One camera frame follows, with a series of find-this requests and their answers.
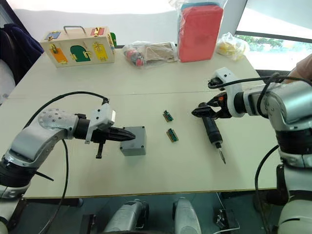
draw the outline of gray plastic box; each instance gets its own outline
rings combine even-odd
[[[146,155],[146,131],[144,126],[125,127],[136,135],[134,140],[122,141],[120,150],[125,156]]]

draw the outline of clear plastic bag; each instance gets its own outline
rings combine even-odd
[[[231,33],[226,33],[218,40],[216,51],[237,61],[243,57],[246,51],[249,51],[249,45],[246,41],[233,37]]]
[[[211,59],[227,0],[169,0],[178,12],[181,62]]]
[[[122,50],[127,60],[138,68],[178,60],[176,46],[173,42],[149,43],[135,41],[132,44],[125,45]]]

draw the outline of red sponge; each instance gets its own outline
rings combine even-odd
[[[178,42],[181,62],[212,58],[222,16],[223,9],[216,5],[192,6],[182,11]]]

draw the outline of gray robot arm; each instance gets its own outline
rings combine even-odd
[[[238,80],[227,68],[217,70],[209,86]],[[211,107],[196,108],[197,117],[242,117],[260,115],[257,103],[265,85],[243,91],[241,83],[225,86],[224,93],[207,102],[221,107],[215,112]],[[312,205],[312,87],[303,81],[290,84],[271,83],[260,100],[260,111],[270,120],[275,130],[282,164],[277,167],[277,180],[289,203],[283,209],[279,221],[279,233],[288,234],[312,230],[312,210],[299,212],[302,204]]]
[[[85,143],[103,144],[106,140],[125,141],[135,138],[132,133],[111,127],[115,111],[108,103],[92,112],[86,119],[82,114],[69,114],[52,108],[43,110],[34,121],[13,140],[0,162],[0,234],[18,199],[30,186],[30,180],[49,156],[55,144],[62,139],[84,139]]]

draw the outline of black screwdriver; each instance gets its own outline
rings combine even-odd
[[[208,105],[205,102],[202,102],[201,104],[198,105],[198,107],[208,107]],[[211,117],[203,117],[202,119],[206,128],[206,132],[210,140],[210,143],[219,150],[221,159],[223,160],[224,164],[226,164],[224,155],[221,150],[221,144],[223,140],[222,140],[220,131],[215,123],[215,120]]]

